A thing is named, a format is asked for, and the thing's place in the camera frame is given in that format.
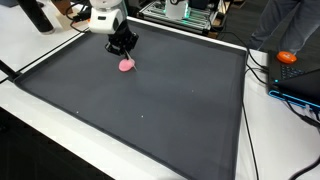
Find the pink object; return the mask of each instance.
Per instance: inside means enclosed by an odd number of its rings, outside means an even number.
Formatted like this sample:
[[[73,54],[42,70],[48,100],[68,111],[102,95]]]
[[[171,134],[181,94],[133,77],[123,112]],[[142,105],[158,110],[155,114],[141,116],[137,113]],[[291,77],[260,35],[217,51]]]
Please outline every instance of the pink object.
[[[129,71],[134,66],[134,63],[133,59],[123,59],[119,63],[119,70],[122,72]]]

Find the cable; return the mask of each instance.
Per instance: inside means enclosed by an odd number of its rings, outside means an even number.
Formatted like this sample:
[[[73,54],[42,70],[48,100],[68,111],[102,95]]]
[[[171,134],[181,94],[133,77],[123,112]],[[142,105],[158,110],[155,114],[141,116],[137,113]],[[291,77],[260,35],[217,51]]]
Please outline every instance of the cable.
[[[251,139],[251,134],[250,134],[250,129],[249,129],[249,123],[248,123],[246,108],[244,107],[244,102],[243,101],[242,101],[242,109],[243,109],[243,113],[244,113],[244,119],[245,119],[245,122],[246,122],[247,133],[248,133],[248,137],[249,137],[249,141],[250,141],[250,147],[251,147],[251,152],[252,152],[254,168],[256,169],[257,180],[259,180],[259,171],[258,171],[258,166],[257,166],[257,159],[256,159],[256,155],[255,155],[254,149],[253,149],[253,143],[252,143],[252,139]]]
[[[247,72],[249,72],[249,70],[251,70],[252,72],[254,72],[254,69],[256,70],[260,70],[261,72],[266,72],[265,69],[260,69],[260,68],[249,68],[245,71],[244,73],[244,78],[247,74]],[[254,168],[256,170],[256,177],[257,179],[256,180],[259,180],[259,170],[258,170],[258,165],[257,165],[257,159],[256,159],[256,155],[255,155],[255,152],[254,152],[254,148],[253,148],[253,143],[252,143],[252,138],[251,138],[251,133],[250,133],[250,128],[249,128],[249,123],[248,123],[248,117],[247,117],[247,112],[246,112],[246,108],[244,106],[244,101],[242,99],[242,109],[243,109],[243,114],[244,114],[244,119],[245,119],[245,123],[246,123],[246,129],[247,129],[247,133],[248,133],[248,137],[249,137],[249,142],[250,142],[250,148],[251,148],[251,152],[252,152],[252,159],[253,159],[253,163],[254,163]]]
[[[267,85],[266,82],[262,81],[262,80],[259,78],[259,76],[258,76],[258,75],[254,72],[254,70],[252,69],[252,67],[250,67],[248,64],[247,64],[247,67],[248,67],[249,70],[253,73],[253,75],[258,79],[259,82],[261,82],[262,84]]]
[[[297,179],[299,176],[312,170],[313,168],[317,167],[319,164],[320,164],[320,156],[318,157],[318,159],[314,163],[310,164],[309,166],[301,169],[300,171],[298,171],[294,175],[292,175],[289,180]]]
[[[83,1],[87,1],[88,2],[88,0],[81,0],[81,1],[79,1],[79,2],[76,2],[76,3],[74,3],[74,4],[72,4],[71,6],[69,6],[67,9],[66,9],[66,16],[67,16],[67,18],[68,19],[70,19],[71,21],[73,21],[73,18],[71,18],[68,14],[68,12],[69,12],[69,10],[71,9],[71,8],[73,8],[74,6],[76,6],[76,5],[78,5],[78,4],[81,4]]]
[[[252,54],[251,54],[251,52],[250,52],[250,49],[248,48],[248,46],[246,45],[246,43],[244,43],[235,33],[230,32],[230,31],[225,31],[225,32],[223,32],[223,31],[219,31],[219,30],[217,30],[217,29],[215,29],[215,28],[213,28],[213,27],[211,27],[211,28],[212,28],[214,31],[219,32],[219,33],[226,33],[226,34],[232,34],[232,35],[234,35],[234,36],[243,44],[243,46],[246,48],[246,50],[248,51],[249,56],[251,57],[252,61],[253,61],[256,65],[258,65],[259,67],[261,67],[262,69],[268,70],[268,67],[262,66],[261,64],[259,64],[259,63],[253,58],[253,56],[252,56]]]
[[[260,68],[251,68],[251,69],[253,69],[253,70],[259,70],[260,72],[262,72],[262,73],[268,73],[267,71],[265,71],[264,69],[260,69]],[[247,69],[245,72],[244,72],[244,74],[247,74],[247,72],[248,71],[251,71],[251,69]]]
[[[82,5],[82,8],[81,8],[81,10],[80,10],[80,12],[82,12],[82,11],[84,10],[84,8],[86,7],[86,5],[88,4],[88,2],[89,2],[88,0],[79,1],[79,2],[71,5],[70,7],[68,7],[68,8],[66,9],[66,16],[68,17],[68,19],[71,20],[70,27],[71,27],[72,29],[78,31],[79,33],[87,33],[88,31],[86,31],[86,30],[81,31],[81,30],[79,30],[78,28],[74,27],[73,24],[74,24],[75,20],[74,20],[74,18],[70,18],[70,17],[69,17],[68,11],[69,11],[72,7],[74,7],[75,5],[78,5],[78,4],[80,4],[80,3],[84,2],[84,1],[86,1],[86,2]]]

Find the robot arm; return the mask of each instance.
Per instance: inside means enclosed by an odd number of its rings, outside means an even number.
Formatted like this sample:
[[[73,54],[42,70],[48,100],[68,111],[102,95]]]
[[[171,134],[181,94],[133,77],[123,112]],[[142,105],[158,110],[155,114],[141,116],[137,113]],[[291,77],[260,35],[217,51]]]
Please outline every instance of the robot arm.
[[[90,0],[90,3],[90,31],[108,35],[109,43],[105,46],[106,50],[127,57],[139,36],[129,29],[123,0]]]

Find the orange object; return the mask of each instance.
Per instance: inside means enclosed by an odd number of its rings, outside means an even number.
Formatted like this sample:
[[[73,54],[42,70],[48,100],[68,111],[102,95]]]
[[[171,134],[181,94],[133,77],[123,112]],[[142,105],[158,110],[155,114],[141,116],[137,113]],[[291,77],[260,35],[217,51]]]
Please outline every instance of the orange object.
[[[286,51],[280,51],[277,59],[285,64],[292,64],[297,61],[297,57],[294,54]]]

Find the laptop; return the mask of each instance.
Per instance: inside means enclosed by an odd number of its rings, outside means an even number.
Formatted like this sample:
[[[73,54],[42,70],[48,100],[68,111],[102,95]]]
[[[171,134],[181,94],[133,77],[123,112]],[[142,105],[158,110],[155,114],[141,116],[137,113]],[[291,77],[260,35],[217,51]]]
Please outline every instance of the laptop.
[[[0,5],[6,6],[6,7],[14,7],[18,5],[18,2],[16,0],[0,0]]]
[[[268,93],[303,108],[320,109],[320,64],[298,59],[293,64],[284,64],[276,58],[277,53],[268,53]]]

